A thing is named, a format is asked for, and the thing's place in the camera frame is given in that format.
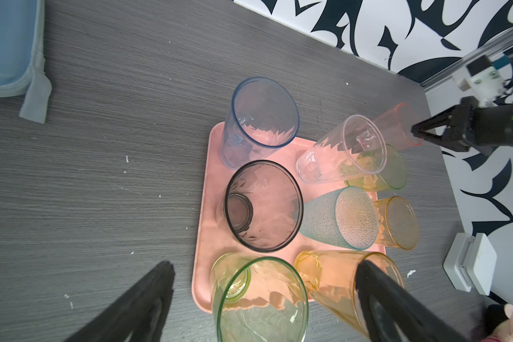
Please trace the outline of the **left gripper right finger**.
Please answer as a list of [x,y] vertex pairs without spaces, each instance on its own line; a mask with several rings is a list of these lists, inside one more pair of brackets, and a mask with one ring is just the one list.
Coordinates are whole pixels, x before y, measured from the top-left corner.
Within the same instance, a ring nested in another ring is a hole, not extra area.
[[356,290],[371,341],[465,341],[374,263],[356,269]]

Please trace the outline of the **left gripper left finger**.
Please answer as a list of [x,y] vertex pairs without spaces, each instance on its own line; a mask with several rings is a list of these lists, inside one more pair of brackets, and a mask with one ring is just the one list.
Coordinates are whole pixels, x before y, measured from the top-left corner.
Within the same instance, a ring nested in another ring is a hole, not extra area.
[[159,341],[168,317],[174,266],[162,261],[68,341]]

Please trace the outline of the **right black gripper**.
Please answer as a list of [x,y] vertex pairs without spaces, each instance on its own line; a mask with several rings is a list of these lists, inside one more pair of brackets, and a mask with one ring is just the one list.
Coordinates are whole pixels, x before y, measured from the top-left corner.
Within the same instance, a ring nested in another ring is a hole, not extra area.
[[[448,126],[448,141],[428,131]],[[513,103],[480,108],[473,97],[412,126],[411,132],[433,145],[455,152],[470,148],[491,155],[494,148],[513,147]]]

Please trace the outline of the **short pink glass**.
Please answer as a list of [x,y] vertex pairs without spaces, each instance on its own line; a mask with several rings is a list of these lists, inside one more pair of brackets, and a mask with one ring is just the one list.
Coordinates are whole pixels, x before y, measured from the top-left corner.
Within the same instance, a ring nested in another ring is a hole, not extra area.
[[419,115],[408,103],[400,103],[373,120],[386,144],[396,150],[406,150],[420,146],[422,138],[414,136],[411,128],[420,122]]

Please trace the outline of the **short green glass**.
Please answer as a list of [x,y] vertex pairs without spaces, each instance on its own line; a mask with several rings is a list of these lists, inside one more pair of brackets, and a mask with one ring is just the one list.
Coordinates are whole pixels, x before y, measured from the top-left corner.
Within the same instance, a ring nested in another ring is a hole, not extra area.
[[378,174],[365,175],[361,178],[345,180],[346,186],[354,186],[366,192],[379,192],[385,190],[400,190],[408,179],[408,168],[400,153],[387,144],[387,163]]

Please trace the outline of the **tall amber glass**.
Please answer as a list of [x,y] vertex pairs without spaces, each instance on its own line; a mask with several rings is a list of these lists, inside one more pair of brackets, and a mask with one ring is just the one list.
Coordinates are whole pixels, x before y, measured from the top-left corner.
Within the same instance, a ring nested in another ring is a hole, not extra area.
[[374,263],[398,285],[404,286],[395,263],[380,252],[303,251],[296,257],[294,268],[313,300],[368,338],[356,290],[356,269],[364,261]]

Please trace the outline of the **short amber glass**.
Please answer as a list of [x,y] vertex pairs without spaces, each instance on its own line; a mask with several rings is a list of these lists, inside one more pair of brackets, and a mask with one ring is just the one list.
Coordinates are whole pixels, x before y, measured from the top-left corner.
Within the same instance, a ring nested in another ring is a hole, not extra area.
[[410,251],[419,241],[420,229],[410,203],[394,196],[373,202],[378,217],[377,245]]

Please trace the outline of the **clear tall glass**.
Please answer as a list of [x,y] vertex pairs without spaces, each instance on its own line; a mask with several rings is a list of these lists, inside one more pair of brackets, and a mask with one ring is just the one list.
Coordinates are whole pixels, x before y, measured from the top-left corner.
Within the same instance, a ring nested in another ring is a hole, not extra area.
[[307,184],[345,181],[383,171],[388,159],[384,137],[363,115],[351,115],[309,148],[296,162]]

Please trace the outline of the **teal dimpled tumbler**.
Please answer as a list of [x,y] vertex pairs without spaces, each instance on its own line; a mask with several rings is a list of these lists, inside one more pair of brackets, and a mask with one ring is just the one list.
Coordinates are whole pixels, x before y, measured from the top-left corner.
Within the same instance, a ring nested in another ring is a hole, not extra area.
[[317,242],[358,251],[370,248],[378,231],[373,200],[356,187],[338,189],[305,203],[299,230]]

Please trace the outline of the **tall green glass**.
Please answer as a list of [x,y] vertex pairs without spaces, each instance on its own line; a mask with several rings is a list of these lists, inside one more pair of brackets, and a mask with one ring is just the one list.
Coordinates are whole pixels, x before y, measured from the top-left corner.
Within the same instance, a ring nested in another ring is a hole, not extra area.
[[309,296],[288,262],[230,252],[214,263],[209,281],[218,341],[305,340]]

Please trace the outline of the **pink plastic tray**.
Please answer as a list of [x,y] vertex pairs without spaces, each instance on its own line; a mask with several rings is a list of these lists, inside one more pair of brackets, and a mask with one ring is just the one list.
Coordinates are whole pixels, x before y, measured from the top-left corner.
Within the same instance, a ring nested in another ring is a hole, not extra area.
[[[264,254],[252,251],[242,245],[233,235],[227,223],[216,221],[217,209],[225,197],[226,186],[235,171],[228,168],[221,160],[219,148],[222,143],[222,133],[225,122],[216,124],[209,133],[205,179],[202,191],[202,204],[199,216],[198,237],[195,249],[195,261],[192,272],[192,297],[196,305],[208,314],[212,313],[212,295],[209,275],[212,266],[228,252],[242,252],[251,255]],[[289,145],[275,152],[267,159],[279,163],[295,176],[304,202],[345,187],[344,182],[330,182],[321,185],[308,185],[299,180],[296,174],[296,161],[315,144],[315,141],[296,137]],[[309,239],[297,234],[285,248],[266,253],[283,259],[292,264],[296,256],[304,250],[349,250],[335,247]]]

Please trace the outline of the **dark grey tumbler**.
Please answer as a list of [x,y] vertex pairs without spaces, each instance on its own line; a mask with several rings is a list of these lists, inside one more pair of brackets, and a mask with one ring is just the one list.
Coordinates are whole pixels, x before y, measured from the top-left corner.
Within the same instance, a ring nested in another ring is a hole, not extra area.
[[276,252],[298,234],[304,198],[288,169],[270,160],[255,160],[229,180],[215,216],[241,245],[255,252]]

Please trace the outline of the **blue tall tumbler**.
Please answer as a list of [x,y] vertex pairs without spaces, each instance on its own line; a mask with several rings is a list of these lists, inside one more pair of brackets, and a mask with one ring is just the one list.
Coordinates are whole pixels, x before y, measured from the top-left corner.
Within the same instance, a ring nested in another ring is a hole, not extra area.
[[299,109],[280,83],[263,76],[243,80],[232,95],[219,154],[237,170],[268,158],[293,141],[299,132]]

